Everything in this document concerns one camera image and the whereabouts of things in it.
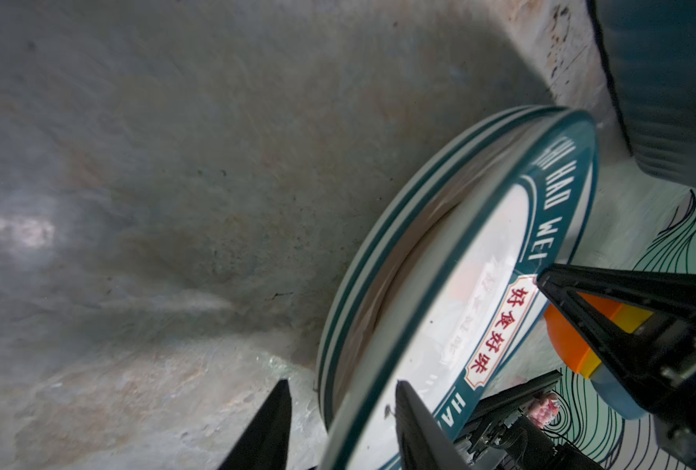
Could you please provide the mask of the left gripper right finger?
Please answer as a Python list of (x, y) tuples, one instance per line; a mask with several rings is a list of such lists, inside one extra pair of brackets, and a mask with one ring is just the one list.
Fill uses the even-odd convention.
[(395, 401), (396, 435), (403, 470), (469, 469), (409, 382), (397, 382)]

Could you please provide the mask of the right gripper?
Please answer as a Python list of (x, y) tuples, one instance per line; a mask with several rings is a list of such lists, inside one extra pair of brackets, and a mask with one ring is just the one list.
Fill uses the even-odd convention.
[(657, 411), (659, 446), (696, 469), (696, 274), (553, 264), (537, 286), (568, 368), (616, 411)]

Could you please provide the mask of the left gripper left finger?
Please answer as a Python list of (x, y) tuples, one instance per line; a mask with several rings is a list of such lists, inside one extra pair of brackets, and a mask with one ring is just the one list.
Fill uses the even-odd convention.
[(285, 470), (292, 418), (287, 379), (279, 380), (219, 470)]

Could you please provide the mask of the green rim hao wei plate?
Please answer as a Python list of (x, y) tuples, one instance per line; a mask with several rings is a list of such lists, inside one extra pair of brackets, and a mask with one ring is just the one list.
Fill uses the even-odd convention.
[(574, 256), (599, 169), (590, 114), (502, 111), (401, 189), (334, 297), (318, 357), (324, 469), (398, 469), (396, 387), (455, 439), (545, 311), (538, 275)]

